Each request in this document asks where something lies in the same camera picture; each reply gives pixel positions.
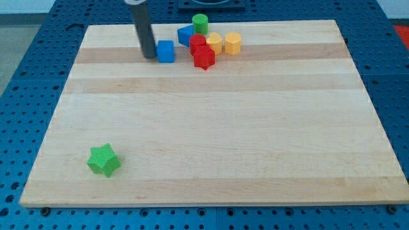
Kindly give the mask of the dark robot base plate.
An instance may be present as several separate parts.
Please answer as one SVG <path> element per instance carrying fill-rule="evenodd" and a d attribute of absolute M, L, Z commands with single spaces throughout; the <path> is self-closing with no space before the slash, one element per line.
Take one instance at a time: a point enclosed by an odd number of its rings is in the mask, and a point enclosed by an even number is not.
<path fill-rule="evenodd" d="M 246 0 L 176 0 L 179 11 L 186 10 L 242 10 Z"/>

